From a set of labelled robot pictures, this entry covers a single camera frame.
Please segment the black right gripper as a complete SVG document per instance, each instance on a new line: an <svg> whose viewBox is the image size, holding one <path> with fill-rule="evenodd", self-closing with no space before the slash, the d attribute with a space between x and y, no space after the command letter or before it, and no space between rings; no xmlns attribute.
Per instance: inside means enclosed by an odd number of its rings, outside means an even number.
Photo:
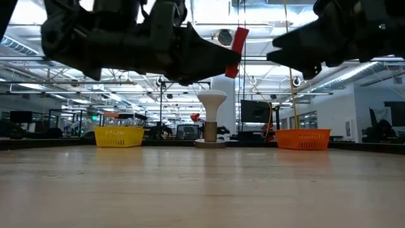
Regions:
<svg viewBox="0 0 405 228"><path fill-rule="evenodd" d="M404 58L404 0L317 1L318 19L273 40L278 49L266 59L311 80L321 63L336 67L346 60L379 56Z"/></svg>

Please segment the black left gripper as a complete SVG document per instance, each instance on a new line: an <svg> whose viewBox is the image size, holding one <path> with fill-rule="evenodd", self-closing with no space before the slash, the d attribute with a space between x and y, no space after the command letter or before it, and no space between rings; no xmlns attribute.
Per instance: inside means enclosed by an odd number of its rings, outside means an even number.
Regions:
<svg viewBox="0 0 405 228"><path fill-rule="evenodd" d="M87 29L84 74L99 76L103 68L139 74L162 73L182 85L225 73L241 54L209 42L191 24L184 1L95 1L84 12Z"/></svg>

